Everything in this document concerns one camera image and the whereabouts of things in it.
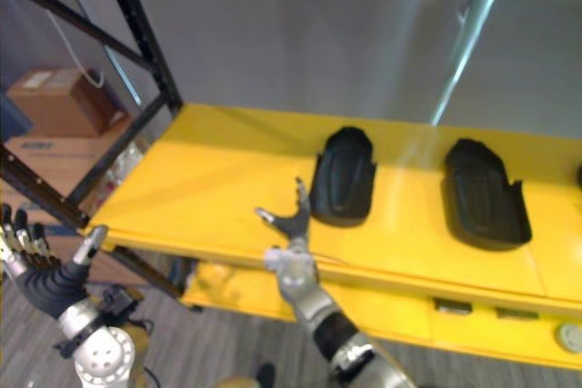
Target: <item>gray carpet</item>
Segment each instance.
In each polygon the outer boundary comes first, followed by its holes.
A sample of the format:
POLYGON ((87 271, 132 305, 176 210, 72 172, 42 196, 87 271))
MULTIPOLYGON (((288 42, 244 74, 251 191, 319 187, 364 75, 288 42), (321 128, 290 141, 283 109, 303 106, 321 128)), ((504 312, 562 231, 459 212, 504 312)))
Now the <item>gray carpet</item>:
MULTIPOLYGON (((72 362, 51 349, 62 340, 56 322, 4 282, 0 387, 80 387, 72 362)), ((265 361, 276 366, 277 388, 329 386, 323 359, 295 324, 217 310, 193 313, 157 290, 142 292, 135 318, 156 323, 146 365, 164 388, 209 388, 227 376, 253 374, 265 361)), ((582 388, 581 373, 382 344, 418 383, 439 388, 582 388)))

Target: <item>black metal frame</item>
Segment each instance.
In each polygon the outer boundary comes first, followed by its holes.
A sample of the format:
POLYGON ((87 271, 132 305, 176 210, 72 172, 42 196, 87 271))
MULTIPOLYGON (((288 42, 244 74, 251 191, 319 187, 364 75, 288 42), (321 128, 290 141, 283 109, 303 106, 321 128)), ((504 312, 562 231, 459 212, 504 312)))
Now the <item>black metal frame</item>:
MULTIPOLYGON (((89 217, 79 209, 79 204, 99 182, 119 154, 165 105, 172 116, 176 116, 183 103, 140 0, 117 0, 117 3, 141 54, 127 47, 59 0, 31 1, 145 68, 154 77, 160 92, 159 96, 139 114, 67 197, 58 193, 55 188, 2 146, 0 177, 63 224, 72 228, 84 228, 89 217)), ((182 290, 179 287, 168 281, 130 250, 118 247, 112 255, 162 291, 174 297, 181 294, 182 290)))

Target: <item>yellow shelf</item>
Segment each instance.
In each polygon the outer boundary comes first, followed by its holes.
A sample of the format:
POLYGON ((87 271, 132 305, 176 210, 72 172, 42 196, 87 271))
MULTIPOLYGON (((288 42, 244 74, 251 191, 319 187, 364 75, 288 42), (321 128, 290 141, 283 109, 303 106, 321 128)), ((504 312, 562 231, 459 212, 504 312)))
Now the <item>yellow shelf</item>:
MULTIPOLYGON (((499 319, 494 308, 473 305, 470 315, 440 313, 432 299, 323 282, 362 330, 379 338, 582 370, 582 354, 563 350, 554 331, 577 321, 551 315, 537 320, 499 319)), ((200 304, 285 321, 294 319, 280 297, 273 274, 255 269, 201 263, 182 303, 200 304)))
POLYGON ((351 229, 312 220, 322 277, 487 304, 582 314, 582 141, 488 130, 187 105, 93 218, 110 244, 247 267, 285 241, 253 214, 295 208, 316 153, 344 125, 363 128, 378 162, 371 214, 351 229), (522 179, 529 244, 492 253, 447 229, 443 160, 458 138, 483 141, 522 179))

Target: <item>cardboard box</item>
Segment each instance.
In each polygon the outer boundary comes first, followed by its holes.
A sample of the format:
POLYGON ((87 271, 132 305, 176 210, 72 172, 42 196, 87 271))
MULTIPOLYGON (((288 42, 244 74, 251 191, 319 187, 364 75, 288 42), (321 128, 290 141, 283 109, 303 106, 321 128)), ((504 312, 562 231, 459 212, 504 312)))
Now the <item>cardboard box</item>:
MULTIPOLYGON (((59 193, 69 195, 130 123, 130 119, 124 117, 98 138, 18 136, 11 138, 5 147, 59 193)), ((1 182, 0 200, 10 204, 13 210, 22 208, 27 211, 30 223, 44 224, 47 234, 75 234, 73 230, 63 226, 52 215, 18 193, 12 186, 4 181, 1 182)), ((101 183, 81 203, 80 208, 92 214, 113 189, 113 186, 107 187, 101 183)))
POLYGON ((115 114, 105 89, 75 69, 33 70, 6 94, 30 119, 34 136, 99 136, 115 114))

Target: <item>robotic hand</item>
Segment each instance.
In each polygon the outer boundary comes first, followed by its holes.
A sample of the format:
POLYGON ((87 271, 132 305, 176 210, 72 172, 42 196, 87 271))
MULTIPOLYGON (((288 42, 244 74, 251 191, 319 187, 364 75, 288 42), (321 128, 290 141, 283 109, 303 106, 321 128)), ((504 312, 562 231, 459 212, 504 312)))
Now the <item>robotic hand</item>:
POLYGON ((10 206, 2 204, 0 259, 26 299, 55 318, 67 338, 57 345, 61 355, 75 359, 84 388, 145 386, 143 356, 148 334, 143 326, 127 323, 141 296, 116 287, 97 306, 85 289, 93 256, 107 235, 96 227, 67 264, 51 252, 40 224, 28 231, 26 213, 18 210, 15 223, 10 206))
POLYGON ((266 252, 266 267, 276 272, 279 290, 291 304, 297 321, 330 363, 337 380, 350 388, 415 388, 416 386, 374 340, 360 332, 320 285, 309 252, 309 198, 297 178, 297 213, 279 217, 256 208, 256 213, 288 240, 286 249, 266 252))

